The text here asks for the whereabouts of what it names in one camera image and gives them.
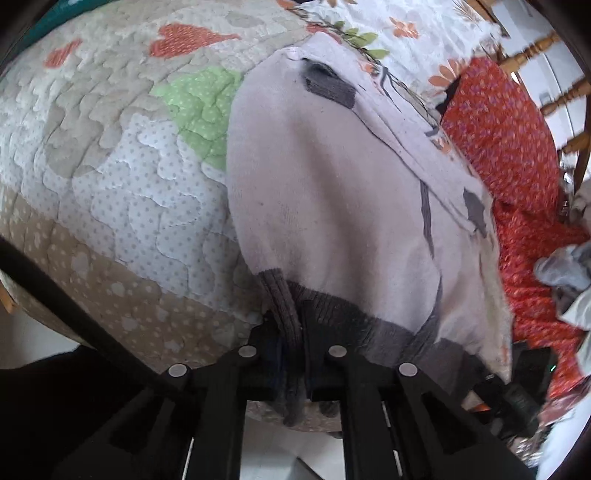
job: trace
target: red floral fabric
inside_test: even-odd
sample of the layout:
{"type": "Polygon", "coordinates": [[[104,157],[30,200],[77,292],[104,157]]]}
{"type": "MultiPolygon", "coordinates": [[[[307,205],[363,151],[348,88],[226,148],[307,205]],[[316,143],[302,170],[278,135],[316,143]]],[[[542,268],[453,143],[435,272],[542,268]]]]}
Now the red floral fabric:
{"type": "Polygon", "coordinates": [[[473,59],[443,117],[493,197],[529,212],[556,206],[556,147],[528,93],[487,57],[473,59]]]}
{"type": "Polygon", "coordinates": [[[513,336],[557,352],[548,394],[560,397],[582,380],[575,353],[585,332],[556,318],[551,289],[535,279],[533,268],[539,258],[589,236],[556,218],[558,165],[548,126],[527,93],[486,58],[464,71],[441,124],[495,198],[513,336]]]}

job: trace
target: quilted bedspread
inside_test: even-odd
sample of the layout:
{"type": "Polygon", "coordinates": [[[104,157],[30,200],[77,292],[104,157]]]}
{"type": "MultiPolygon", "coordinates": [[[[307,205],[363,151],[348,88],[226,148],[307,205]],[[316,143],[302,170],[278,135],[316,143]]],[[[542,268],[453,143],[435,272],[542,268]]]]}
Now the quilted bedspread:
{"type": "Polygon", "coordinates": [[[261,321],[224,186],[229,107],[245,72],[309,35],[272,0],[122,0],[0,83],[1,234],[157,370],[211,363],[261,321]]]}

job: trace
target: white floor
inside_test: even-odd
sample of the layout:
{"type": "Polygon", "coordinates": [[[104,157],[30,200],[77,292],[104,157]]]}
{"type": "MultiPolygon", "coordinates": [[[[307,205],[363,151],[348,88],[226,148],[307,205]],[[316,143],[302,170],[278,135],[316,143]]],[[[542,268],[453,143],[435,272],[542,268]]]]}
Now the white floor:
{"type": "MultiPolygon", "coordinates": [[[[10,316],[0,306],[0,368],[17,368],[73,350],[76,342],[23,312],[10,316]]],[[[300,433],[247,419],[241,480],[344,480],[343,442],[326,434],[300,433]],[[300,458],[315,476],[297,460],[300,458]]]]}

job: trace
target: teal fabric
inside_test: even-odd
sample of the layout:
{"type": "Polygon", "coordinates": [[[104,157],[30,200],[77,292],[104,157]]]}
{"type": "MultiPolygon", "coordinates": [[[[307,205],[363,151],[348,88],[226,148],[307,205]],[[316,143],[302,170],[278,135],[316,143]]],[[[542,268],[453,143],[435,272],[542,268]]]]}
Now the teal fabric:
{"type": "Polygon", "coordinates": [[[58,0],[33,27],[25,33],[17,46],[17,53],[42,39],[50,31],[80,14],[94,10],[113,0],[58,0]]]}

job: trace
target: metal pin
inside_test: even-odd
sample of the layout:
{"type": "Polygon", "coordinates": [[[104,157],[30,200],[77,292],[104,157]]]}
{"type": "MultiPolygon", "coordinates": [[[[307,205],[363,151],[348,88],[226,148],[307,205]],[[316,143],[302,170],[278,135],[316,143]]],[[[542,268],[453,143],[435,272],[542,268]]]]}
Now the metal pin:
{"type": "Polygon", "coordinates": [[[174,378],[182,377],[185,373],[187,373],[187,365],[183,364],[174,364],[168,369],[168,374],[174,378]]]}
{"type": "Polygon", "coordinates": [[[398,371],[405,377],[414,377],[418,372],[418,368],[414,364],[405,363],[398,367],[398,371]]]}
{"type": "Polygon", "coordinates": [[[256,355],[256,347],[252,345],[245,345],[238,350],[238,355],[243,358],[251,358],[256,355]]]}
{"type": "Polygon", "coordinates": [[[335,358],[341,358],[347,355],[347,349],[342,345],[333,345],[329,348],[329,355],[335,358]]]}

